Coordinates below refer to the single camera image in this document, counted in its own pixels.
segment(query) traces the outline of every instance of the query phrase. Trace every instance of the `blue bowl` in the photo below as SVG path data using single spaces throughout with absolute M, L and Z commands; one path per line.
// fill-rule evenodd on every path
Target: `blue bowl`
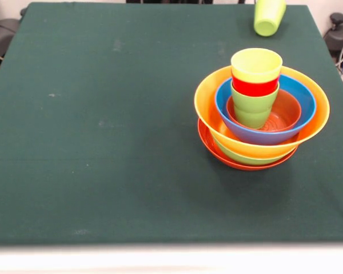
M 281 75 L 280 89 L 291 93 L 300 103 L 301 117 L 298 122 L 292 129 L 279 132 L 257 131 L 242 127 L 229 119 L 226 110 L 226 102 L 231 96 L 231 81 L 232 79 L 230 78 L 219 86 L 216 92 L 215 104 L 228 129 L 245 143 L 260 145 L 275 145 L 282 143 L 299 133 L 299 131 L 314 117 L 316 101 L 311 91 L 295 79 L 286 75 Z

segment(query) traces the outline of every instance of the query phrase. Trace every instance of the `stacked bowls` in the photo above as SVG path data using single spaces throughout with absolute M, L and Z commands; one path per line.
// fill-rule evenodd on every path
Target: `stacked bowls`
M 208 75 L 198 86 L 198 132 L 207 149 L 225 164 L 241 170 L 270 168 L 321 131 L 329 118 L 329 102 L 308 76 L 279 65 L 276 53 L 246 49 L 237 54 L 231 66 Z M 274 65 L 259 65 L 264 62 Z M 249 72 L 255 77 L 246 77 Z M 256 98 L 257 106 L 252 106 Z

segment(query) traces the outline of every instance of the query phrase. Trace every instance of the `light green cup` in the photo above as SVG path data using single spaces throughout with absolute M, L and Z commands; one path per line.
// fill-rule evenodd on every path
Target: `light green cup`
M 261 128 L 267 121 L 272 110 L 272 105 L 277 97 L 280 84 L 276 90 L 265 96 L 246 96 L 236 91 L 231 85 L 234 100 L 234 111 L 239 123 L 253 129 Z
M 254 15 L 254 29 L 256 33 L 262 36 L 275 34 L 285 11 L 285 0 L 258 0 Z

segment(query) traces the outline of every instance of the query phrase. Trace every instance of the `plastic bowl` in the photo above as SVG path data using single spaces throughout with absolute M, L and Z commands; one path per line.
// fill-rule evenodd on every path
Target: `plastic bowl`
M 219 87 L 215 103 L 228 129 L 243 142 L 261 145 L 279 144 L 295 136 L 314 117 L 316 102 L 313 94 L 295 79 L 282 75 L 280 85 L 284 91 L 279 91 L 263 130 L 245 127 L 235 120 L 234 108 L 232 104 L 227 103 L 230 98 L 230 81 L 227 80 Z M 287 93 L 293 95 L 293 100 L 284 103 L 282 96 L 285 93 L 286 95 Z
M 231 57 L 231 71 L 244 82 L 266 83 L 280 75 L 282 63 L 282 58 L 272 50 L 244 49 Z
M 223 113 L 229 117 L 229 119 L 239 126 L 245 127 L 243 124 L 236 120 L 234 112 L 233 97 L 230 96 L 226 102 L 226 106 L 223 109 Z M 269 114 L 267 122 L 263 127 L 253 130 L 258 132 L 279 132 L 287 131 L 294 127 L 299 118 L 301 117 L 301 106 L 298 100 L 289 92 L 279 90 L 276 101 L 273 104 L 272 111 Z
M 288 153 L 286 156 L 284 156 L 280 160 L 275 161 L 273 163 L 264 164 L 261 166 L 252 166 L 248 164 L 238 163 L 237 161 L 234 161 L 233 159 L 227 157 L 224 153 L 222 153 L 222 151 L 218 148 L 218 146 L 214 142 L 210 130 L 200 119 L 198 119 L 198 133 L 200 135 L 202 143 L 211 152 L 211 154 L 216 157 L 216 159 L 220 160 L 221 162 L 228 165 L 229 167 L 236 168 L 238 170 L 257 171 L 257 170 L 265 170 L 267 168 L 275 167 L 287 161 L 289 158 L 291 158 L 292 155 L 297 150 L 297 147 L 294 148 L 292 152 Z
M 262 158 L 253 158 L 253 157 L 247 157 L 247 156 L 243 156 L 240 155 L 234 151 L 229 150 L 228 148 L 224 147 L 218 140 L 216 140 L 215 138 L 213 139 L 215 144 L 217 145 L 217 147 L 230 159 L 241 163 L 241 164 L 248 164 L 251 166 L 262 166 L 264 164 L 270 164 L 270 163 L 274 163 L 275 161 L 280 160 L 281 158 L 283 158 L 284 156 L 286 156 L 287 154 L 289 154 L 292 150 L 294 150 L 295 148 L 292 148 L 291 151 L 284 153 L 281 156 L 276 156 L 273 158 L 266 158 L 266 159 L 262 159 Z
M 265 96 L 276 90 L 278 79 L 279 77 L 266 83 L 248 83 L 239 80 L 233 75 L 233 87 L 241 94 L 247 96 Z
M 291 139 L 275 145 L 262 146 L 239 141 L 225 126 L 214 103 L 218 87 L 230 77 L 231 67 L 221 68 L 208 75 L 197 87 L 194 106 L 197 115 L 208 126 L 211 134 L 226 148 L 240 155 L 253 158 L 273 158 L 289 152 L 302 142 L 318 134 L 327 123 L 330 113 L 329 101 L 320 86 L 306 75 L 288 67 L 282 67 L 282 73 L 304 84 L 314 95 L 317 109 L 313 119 Z

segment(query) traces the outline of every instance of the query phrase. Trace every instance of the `red plate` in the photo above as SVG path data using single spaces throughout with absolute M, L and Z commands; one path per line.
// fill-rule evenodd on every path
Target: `red plate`
M 262 166 L 250 166 L 248 164 L 241 164 L 238 162 L 235 162 L 234 160 L 231 160 L 229 157 L 227 157 L 222 151 L 215 145 L 212 135 L 210 133 L 210 130 L 208 127 L 200 120 L 198 119 L 198 133 L 200 135 L 200 138 L 205 145 L 205 147 L 221 162 L 228 165 L 229 167 L 236 168 L 238 170 L 248 170 L 248 171 L 254 171 L 254 170 L 265 170 L 267 168 L 275 167 L 285 161 L 287 161 L 291 156 L 296 152 L 297 147 L 290 153 L 288 153 L 286 156 L 281 158 L 278 161 L 275 161 L 271 164 L 264 164 Z

